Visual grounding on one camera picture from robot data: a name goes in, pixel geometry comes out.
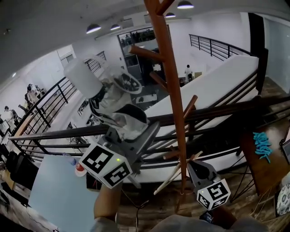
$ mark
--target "blue plastic pieces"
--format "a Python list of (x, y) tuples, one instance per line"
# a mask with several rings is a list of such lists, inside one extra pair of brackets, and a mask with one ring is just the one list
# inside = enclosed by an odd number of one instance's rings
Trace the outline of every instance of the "blue plastic pieces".
[(260, 159), (266, 158), (268, 163), (270, 164), (271, 161), (269, 159), (269, 155), (272, 153), (273, 150), (268, 147), (268, 146), (271, 146), (271, 143), (268, 142), (268, 137), (266, 133), (253, 132), (253, 134), (254, 134), (254, 141), (256, 145), (255, 153), (258, 155), (261, 155)]

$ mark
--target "wooden coat rack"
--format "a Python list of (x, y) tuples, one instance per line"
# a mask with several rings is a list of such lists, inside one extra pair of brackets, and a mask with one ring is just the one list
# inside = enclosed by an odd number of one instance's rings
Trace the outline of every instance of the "wooden coat rack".
[(131, 46), (129, 53), (151, 58), (155, 61), (163, 63), (166, 82), (163, 81), (162, 78), (155, 72), (151, 72), (150, 76), (158, 84), (160, 84), (170, 96), (179, 150), (170, 152), (166, 155), (166, 157), (179, 156), (182, 178), (180, 194), (183, 195), (186, 184), (186, 140), (184, 119), (189, 115), (192, 109), (195, 109), (194, 104), (197, 100), (197, 96), (194, 95), (192, 97), (185, 111), (183, 111), (179, 78), (173, 48), (166, 21), (163, 16), (163, 13), (173, 2), (174, 0), (163, 0), (162, 3), (160, 3), (159, 0), (144, 0), (145, 6), (151, 18), (156, 41), (159, 47), (159, 53), (155, 53), (144, 48), (139, 48), (137, 46)]

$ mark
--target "light blue table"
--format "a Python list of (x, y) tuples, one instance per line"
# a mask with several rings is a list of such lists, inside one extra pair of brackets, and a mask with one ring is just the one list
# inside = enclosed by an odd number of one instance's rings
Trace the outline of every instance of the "light blue table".
[(65, 156), (46, 155), (37, 173), (29, 205), (66, 232), (89, 232), (98, 193), (87, 190)]

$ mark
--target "white ceiling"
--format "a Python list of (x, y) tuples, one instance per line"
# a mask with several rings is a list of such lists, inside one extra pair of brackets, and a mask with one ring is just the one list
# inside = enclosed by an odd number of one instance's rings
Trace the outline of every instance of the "white ceiling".
[[(256, 12), (290, 20), (284, 0), (190, 0), (192, 10), (169, 11), (186, 18), (209, 11)], [(2, 0), (0, 1), (0, 81), (38, 57), (89, 36), (110, 32), (112, 24), (132, 26), (123, 17), (144, 12), (143, 0)], [(90, 23), (102, 29), (87, 35)]]

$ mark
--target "ceiling lamp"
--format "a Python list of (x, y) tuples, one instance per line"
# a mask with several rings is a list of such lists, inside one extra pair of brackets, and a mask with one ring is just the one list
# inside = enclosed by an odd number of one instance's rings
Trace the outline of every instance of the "ceiling lamp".
[(98, 24), (91, 24), (87, 27), (87, 34), (98, 31), (101, 27)]
[(178, 6), (177, 6), (178, 9), (190, 9), (193, 7), (194, 6), (189, 1), (181, 1), (178, 3)]
[(114, 24), (114, 25), (112, 25), (112, 27), (111, 27), (111, 31), (112, 31), (112, 30), (116, 30), (116, 29), (118, 29), (118, 28), (120, 28), (120, 26), (119, 26), (118, 24)]
[(174, 17), (176, 17), (176, 15), (175, 14), (173, 14), (173, 13), (167, 13), (166, 14), (166, 16), (165, 16), (166, 18), (174, 18)]

